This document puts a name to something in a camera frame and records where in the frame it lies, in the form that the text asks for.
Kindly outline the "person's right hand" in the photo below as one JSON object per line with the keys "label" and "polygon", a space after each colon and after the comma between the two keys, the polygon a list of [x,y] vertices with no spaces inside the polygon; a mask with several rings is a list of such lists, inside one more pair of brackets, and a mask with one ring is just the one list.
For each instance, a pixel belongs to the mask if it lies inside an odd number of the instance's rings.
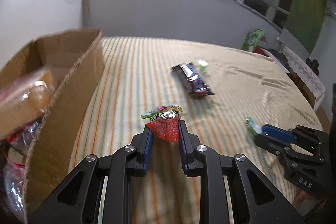
{"label": "person's right hand", "polygon": [[304,192],[302,189],[297,191],[293,200],[293,206],[298,211],[308,210],[310,211],[317,204],[317,200],[311,195]]}

